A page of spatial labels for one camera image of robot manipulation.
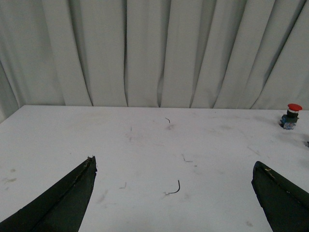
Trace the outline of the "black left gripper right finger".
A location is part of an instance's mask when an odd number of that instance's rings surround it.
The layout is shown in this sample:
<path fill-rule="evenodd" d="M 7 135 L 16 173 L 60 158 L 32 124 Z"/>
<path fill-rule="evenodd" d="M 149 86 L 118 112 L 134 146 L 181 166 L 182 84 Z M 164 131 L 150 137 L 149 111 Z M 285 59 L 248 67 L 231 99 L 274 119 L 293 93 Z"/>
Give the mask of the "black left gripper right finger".
<path fill-rule="evenodd" d="M 309 193 L 257 161 L 252 186 L 274 232 L 309 230 Z"/>

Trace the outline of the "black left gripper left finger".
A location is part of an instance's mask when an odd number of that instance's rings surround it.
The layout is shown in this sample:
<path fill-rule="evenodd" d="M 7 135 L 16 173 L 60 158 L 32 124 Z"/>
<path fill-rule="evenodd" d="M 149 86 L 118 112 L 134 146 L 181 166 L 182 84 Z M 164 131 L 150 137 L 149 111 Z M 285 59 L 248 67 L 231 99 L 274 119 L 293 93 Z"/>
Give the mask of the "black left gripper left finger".
<path fill-rule="evenodd" d="M 0 223 L 2 232 L 77 232 L 94 188 L 96 158 L 84 162 Z"/>

